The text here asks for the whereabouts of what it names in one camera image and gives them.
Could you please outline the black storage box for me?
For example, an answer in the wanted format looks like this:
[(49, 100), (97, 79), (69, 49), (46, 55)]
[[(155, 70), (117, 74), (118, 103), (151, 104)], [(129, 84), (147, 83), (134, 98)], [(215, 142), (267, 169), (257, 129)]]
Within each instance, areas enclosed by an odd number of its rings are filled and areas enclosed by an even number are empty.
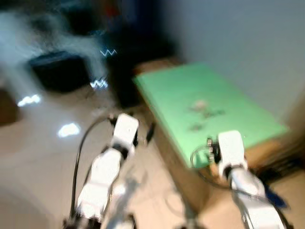
[(44, 90), (70, 93), (90, 83), (87, 59), (82, 55), (59, 51), (38, 55), (26, 61)]

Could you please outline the blue cloth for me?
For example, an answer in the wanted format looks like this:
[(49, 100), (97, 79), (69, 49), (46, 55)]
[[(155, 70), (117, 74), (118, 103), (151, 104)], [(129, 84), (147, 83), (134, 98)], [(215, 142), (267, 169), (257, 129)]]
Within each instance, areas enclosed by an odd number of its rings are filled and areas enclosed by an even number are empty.
[(281, 197), (274, 190), (272, 190), (270, 186), (264, 185), (264, 189), (265, 196), (271, 204), (273, 204), (279, 209), (290, 209), (290, 206), (288, 205), (287, 201), (285, 201), (283, 197)]

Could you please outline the tall black cabinet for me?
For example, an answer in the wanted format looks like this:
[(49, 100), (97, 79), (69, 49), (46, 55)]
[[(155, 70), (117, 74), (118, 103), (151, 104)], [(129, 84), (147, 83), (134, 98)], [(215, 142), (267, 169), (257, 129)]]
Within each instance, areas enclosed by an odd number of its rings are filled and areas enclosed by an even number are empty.
[(105, 57), (107, 82), (118, 107), (131, 108), (140, 104), (139, 92), (133, 79), (137, 65), (170, 57), (176, 53), (174, 43), (159, 32), (144, 32), (120, 22), (104, 35), (104, 44), (115, 53)]

